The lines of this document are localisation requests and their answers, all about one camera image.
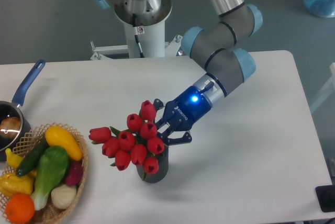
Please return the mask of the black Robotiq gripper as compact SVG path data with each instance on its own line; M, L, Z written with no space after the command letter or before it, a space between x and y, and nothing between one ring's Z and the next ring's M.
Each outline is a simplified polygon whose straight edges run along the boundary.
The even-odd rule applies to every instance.
M210 85L199 90L196 86L190 86L182 92L177 98L166 103L156 98L153 105L158 112L164 109L162 118L156 123L156 127L160 129L164 125L168 128L164 130L160 136L167 137L163 142L168 145L179 145L191 143L192 136L188 130L191 130L193 124L202 116L211 110L211 103L205 97L205 92L209 91ZM169 138L168 136L176 131L186 131L179 138Z

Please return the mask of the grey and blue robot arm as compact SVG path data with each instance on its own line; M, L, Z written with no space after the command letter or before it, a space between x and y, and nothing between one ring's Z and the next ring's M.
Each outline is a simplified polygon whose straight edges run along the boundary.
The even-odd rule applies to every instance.
M112 7L123 23L131 58L165 56L165 20L171 0L94 0L102 9ZM174 100L154 102L163 109L159 138L167 145L188 143L193 124L220 99L233 92L254 72L251 55L236 44L257 32L262 15L244 0L211 0L219 23L210 30L190 28L180 39L179 49L193 59L205 74Z

